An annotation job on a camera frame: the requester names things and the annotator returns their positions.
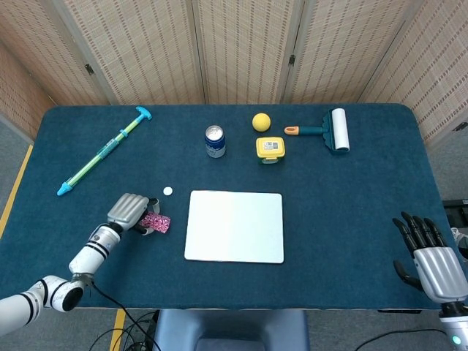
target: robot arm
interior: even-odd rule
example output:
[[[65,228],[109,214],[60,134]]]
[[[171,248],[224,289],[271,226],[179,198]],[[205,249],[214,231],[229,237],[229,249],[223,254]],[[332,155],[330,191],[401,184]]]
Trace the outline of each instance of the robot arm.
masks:
[[[397,226],[413,258],[419,279],[411,277],[399,261],[393,261],[404,283],[440,303],[440,321],[455,350],[468,350],[468,282],[455,252],[447,246],[439,229],[430,219],[422,220],[401,212],[407,226],[396,218]]]
[[[121,234],[137,225],[148,205],[159,205],[135,194],[124,194],[107,214],[107,223],[91,234],[88,242],[69,264],[72,281],[57,276],[40,279],[27,291],[0,300],[0,336],[35,321],[44,308],[60,312],[74,309],[83,297],[86,282],[105,261]],[[138,228],[140,232],[150,231]]]

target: black cable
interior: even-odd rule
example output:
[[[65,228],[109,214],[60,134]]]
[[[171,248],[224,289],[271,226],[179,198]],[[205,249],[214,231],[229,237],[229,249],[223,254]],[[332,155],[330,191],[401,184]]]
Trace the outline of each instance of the black cable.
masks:
[[[94,345],[97,344],[97,342],[98,342],[104,335],[109,334],[111,331],[123,331],[123,332],[125,332],[125,333],[128,333],[128,335],[130,335],[128,331],[126,331],[126,330],[124,330],[124,329],[122,329],[122,328],[112,328],[112,329],[109,329],[108,331],[105,331],[104,333],[102,333],[101,335],[99,335],[99,336],[97,337],[96,340],[94,340],[94,342],[93,342],[93,344],[91,345],[91,347],[89,347],[89,351],[92,351]]]
[[[142,341],[142,342],[137,342],[136,344],[132,344],[132,345],[128,346],[124,351],[135,351],[136,346],[145,346],[145,342]]]
[[[149,312],[149,313],[145,313],[143,316],[140,316],[140,318],[137,319],[137,322],[139,323],[150,323],[152,320],[142,320],[142,318],[150,315],[150,314],[154,314],[155,312]],[[129,331],[129,333],[132,333],[132,330],[134,328],[135,324],[132,323],[131,325],[129,325],[129,327],[127,328],[127,330]],[[127,347],[127,342],[129,340],[129,336],[127,334],[127,337],[125,338],[125,342],[124,342],[124,350],[126,349]]]
[[[446,332],[444,331],[441,331],[440,329],[436,329],[436,328],[427,328],[427,329],[409,329],[409,330],[406,330],[406,331],[389,331],[387,333],[384,333],[384,334],[380,334],[378,336],[375,336],[374,338],[372,339],[369,339],[365,342],[363,342],[361,345],[359,345],[358,347],[355,348],[354,351],[358,351],[360,348],[364,347],[365,345],[373,342],[373,341],[376,341],[380,338],[383,338],[384,336],[387,336],[387,335],[391,335],[391,334],[403,334],[403,333],[419,333],[421,331],[438,331],[439,333],[442,333],[444,335],[447,335]]]
[[[156,345],[156,347],[158,348],[159,351],[161,351],[161,347],[159,347],[159,345],[157,344],[157,342],[154,341],[153,337],[150,336],[148,333],[146,333],[143,328],[141,328],[141,326],[137,323],[136,320],[133,319],[133,317],[130,315],[130,313],[127,311],[127,309],[125,308],[124,305],[122,305],[120,302],[118,302],[117,300],[115,300],[114,298],[111,298],[109,295],[103,293],[103,291],[101,291],[97,286],[96,284],[94,283],[94,281],[91,282],[93,284],[93,288],[103,297],[105,297],[106,299],[108,299],[109,301],[112,301],[114,302],[114,304],[116,304],[117,306],[119,306],[121,309],[124,310],[125,314],[128,316],[128,318],[138,327],[138,329],[140,329],[142,331],[143,334],[146,335],[146,337],[148,339],[151,340],[151,342],[153,343],[153,345]]]

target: yellow tape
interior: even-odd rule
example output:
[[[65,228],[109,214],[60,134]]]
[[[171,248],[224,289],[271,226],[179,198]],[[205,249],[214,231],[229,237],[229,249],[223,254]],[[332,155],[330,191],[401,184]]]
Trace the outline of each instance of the yellow tape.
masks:
[[[123,309],[118,309],[116,314],[116,322],[114,323],[114,328],[124,329],[125,323],[125,312]],[[120,349],[120,342],[122,338],[123,331],[113,331],[112,332],[112,340],[110,341],[109,351],[116,351]]]
[[[3,214],[1,215],[0,239],[1,239],[1,236],[3,235],[5,227],[7,226],[8,217],[10,216],[10,212],[13,207],[13,201],[15,201],[16,192],[18,191],[18,187],[20,186],[21,179],[23,178],[24,170],[26,168],[26,165],[28,164],[29,157],[31,156],[31,152],[32,152],[32,145],[28,147],[28,151],[26,152],[26,155],[24,156],[23,164],[21,165],[18,175],[16,176],[15,183],[13,184],[13,189],[10,192],[10,195],[7,200],[7,204],[5,205],[5,209],[3,210]]]

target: floor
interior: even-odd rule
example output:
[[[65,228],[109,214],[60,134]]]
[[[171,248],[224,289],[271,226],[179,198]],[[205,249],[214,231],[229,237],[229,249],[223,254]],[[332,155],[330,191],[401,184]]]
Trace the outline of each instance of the floor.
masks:
[[[468,127],[429,154],[443,200],[468,199]]]
[[[468,181],[467,155],[468,130],[455,141],[447,143],[431,155],[431,163],[442,197],[445,199],[467,194],[460,189],[461,182]],[[28,144],[0,123],[0,213],[10,194],[15,177],[23,161]],[[134,318],[149,310],[131,310]],[[309,335],[312,351],[352,351],[365,340],[388,331],[413,328],[441,328],[437,312],[421,314],[387,314],[376,311],[310,311]],[[16,350],[90,350],[94,340],[105,331],[114,328],[115,309],[76,309],[68,314],[45,310],[39,320],[0,338],[1,351]],[[129,324],[125,319],[125,328]],[[135,329],[135,341],[143,335]],[[93,350],[112,350],[112,333],[105,334]],[[440,333],[406,333],[389,335],[373,341],[361,351],[367,350],[451,350],[447,339]]]

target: teal handle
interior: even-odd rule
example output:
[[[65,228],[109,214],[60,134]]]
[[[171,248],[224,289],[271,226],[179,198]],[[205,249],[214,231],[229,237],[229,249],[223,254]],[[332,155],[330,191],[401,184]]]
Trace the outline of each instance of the teal handle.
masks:
[[[324,132],[322,127],[299,127],[299,135],[321,135]]]

